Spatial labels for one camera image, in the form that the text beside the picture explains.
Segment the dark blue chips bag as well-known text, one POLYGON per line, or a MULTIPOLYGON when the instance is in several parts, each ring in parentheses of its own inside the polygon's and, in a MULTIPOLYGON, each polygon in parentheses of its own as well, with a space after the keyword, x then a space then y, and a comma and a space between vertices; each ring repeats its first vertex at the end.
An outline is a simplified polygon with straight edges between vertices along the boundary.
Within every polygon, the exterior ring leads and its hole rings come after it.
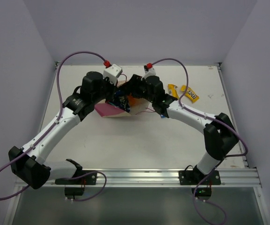
POLYGON ((118 91, 115 92, 114 97, 113 97, 111 103, 114 106, 120 108, 121 110, 124 110, 127 113, 129 113, 130 110, 131 110, 128 97, 121 90, 118 90, 118 91))

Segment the pink beige paper bag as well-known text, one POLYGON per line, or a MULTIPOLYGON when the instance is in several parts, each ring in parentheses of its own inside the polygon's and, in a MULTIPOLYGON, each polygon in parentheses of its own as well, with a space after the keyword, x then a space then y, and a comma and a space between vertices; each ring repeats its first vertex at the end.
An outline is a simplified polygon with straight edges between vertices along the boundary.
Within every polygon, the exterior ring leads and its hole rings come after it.
MULTIPOLYGON (((127 76, 125 74, 123 74, 123 75, 125 76, 125 79, 118 81, 118 85, 117 85, 118 90, 121 90, 120 86, 123 86, 127 81, 129 81, 127 76)), ((145 112, 153 113, 154 110, 149 106, 150 103, 143 98, 140 98, 140 99, 141 99, 141 101, 140 101, 141 104, 138 106, 132 107, 130 112, 125 112, 124 110, 121 110, 120 108, 114 106, 111 103, 111 101, 105 102, 105 100, 102 100, 95 105, 95 111, 102 118, 134 116, 134 115, 138 115, 140 113, 145 113, 145 112)))

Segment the yellow M&M snack packet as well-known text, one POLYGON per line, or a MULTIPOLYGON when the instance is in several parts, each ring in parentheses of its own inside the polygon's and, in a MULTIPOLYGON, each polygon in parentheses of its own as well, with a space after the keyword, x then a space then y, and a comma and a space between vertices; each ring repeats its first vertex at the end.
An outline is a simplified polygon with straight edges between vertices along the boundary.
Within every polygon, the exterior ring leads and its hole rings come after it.
POLYGON ((174 84, 168 84, 168 92, 171 96, 175 97, 176 99, 179 99, 178 93, 177 93, 177 86, 174 84))

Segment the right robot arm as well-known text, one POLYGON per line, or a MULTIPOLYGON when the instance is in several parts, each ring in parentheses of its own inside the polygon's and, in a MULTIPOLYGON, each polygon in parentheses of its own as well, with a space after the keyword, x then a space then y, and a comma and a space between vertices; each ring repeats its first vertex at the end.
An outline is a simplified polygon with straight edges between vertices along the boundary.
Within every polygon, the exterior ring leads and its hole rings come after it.
POLYGON ((147 100, 159 115, 181 121, 204 135, 206 153, 193 169, 193 178, 199 184, 210 179, 211 170, 225 159, 239 141, 226 114, 216 116, 201 111, 193 113, 194 109, 191 107, 184 109, 177 98, 165 92, 163 83, 155 75, 146 79, 133 75, 120 89, 126 95, 147 100))

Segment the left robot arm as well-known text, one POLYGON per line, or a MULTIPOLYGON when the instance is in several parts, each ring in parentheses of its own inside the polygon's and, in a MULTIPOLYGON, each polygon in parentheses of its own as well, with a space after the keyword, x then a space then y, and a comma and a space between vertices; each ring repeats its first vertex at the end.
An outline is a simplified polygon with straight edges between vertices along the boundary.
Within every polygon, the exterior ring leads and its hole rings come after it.
POLYGON ((88 72, 51 122, 32 141, 20 149, 13 147, 9 151, 9 159, 14 161, 12 172, 33 189, 40 188, 48 180, 79 183, 83 174, 80 164, 71 159, 48 164, 46 159, 60 140, 94 110, 97 103, 113 97, 121 73, 121 69, 114 67, 105 69, 103 73, 88 72))

